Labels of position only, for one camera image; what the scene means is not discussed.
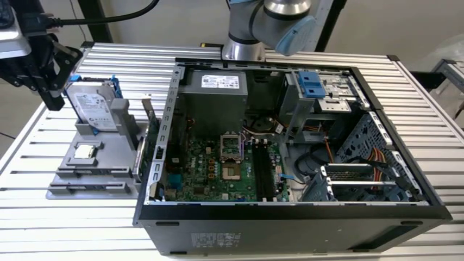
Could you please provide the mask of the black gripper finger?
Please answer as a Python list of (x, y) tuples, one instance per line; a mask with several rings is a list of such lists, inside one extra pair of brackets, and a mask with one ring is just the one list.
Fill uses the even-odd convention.
[(65, 83), (73, 72), (73, 68), (82, 57), (82, 52), (73, 47), (62, 46), (60, 43), (53, 44), (53, 51), (53, 59), (60, 68), (53, 80), (53, 87), (56, 88), (53, 110), (60, 110), (64, 106), (61, 92), (64, 91)]
[(48, 109), (53, 110), (53, 96), (50, 94), (50, 86), (40, 77), (1, 77), (1, 80), (8, 82), (14, 87), (25, 86), (32, 92), (36, 92)]

